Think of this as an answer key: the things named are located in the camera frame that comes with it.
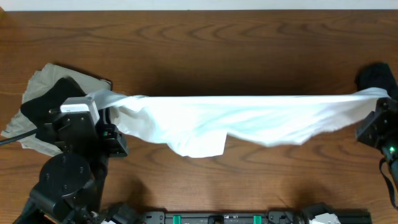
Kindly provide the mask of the white t-shirt with logo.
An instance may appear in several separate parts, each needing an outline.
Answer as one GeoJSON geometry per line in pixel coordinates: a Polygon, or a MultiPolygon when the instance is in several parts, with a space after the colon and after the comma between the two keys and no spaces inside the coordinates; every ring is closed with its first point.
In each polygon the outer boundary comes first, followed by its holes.
{"type": "Polygon", "coordinates": [[[181,156],[219,156],[226,138],[266,147],[301,145],[364,119],[387,96],[382,88],[318,96],[127,96],[91,93],[99,109],[127,135],[166,144],[181,156]]]}

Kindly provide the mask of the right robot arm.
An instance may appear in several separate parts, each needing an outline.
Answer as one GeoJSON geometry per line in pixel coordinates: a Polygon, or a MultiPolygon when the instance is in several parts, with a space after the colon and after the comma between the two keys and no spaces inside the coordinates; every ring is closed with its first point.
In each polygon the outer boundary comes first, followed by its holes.
{"type": "Polygon", "coordinates": [[[397,208],[397,101],[380,98],[356,129],[356,140],[377,149],[383,158],[379,169],[386,165],[391,177],[383,174],[394,209],[397,208]]]}

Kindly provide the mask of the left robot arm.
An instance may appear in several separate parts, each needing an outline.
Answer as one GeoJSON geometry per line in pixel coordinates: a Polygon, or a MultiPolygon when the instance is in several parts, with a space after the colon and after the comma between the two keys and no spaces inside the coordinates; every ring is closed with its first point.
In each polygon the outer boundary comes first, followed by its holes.
{"type": "Polygon", "coordinates": [[[100,210],[108,162],[129,154],[126,139],[111,123],[110,110],[59,113],[44,123],[61,153],[41,168],[21,214],[24,223],[102,223],[100,210]]]}

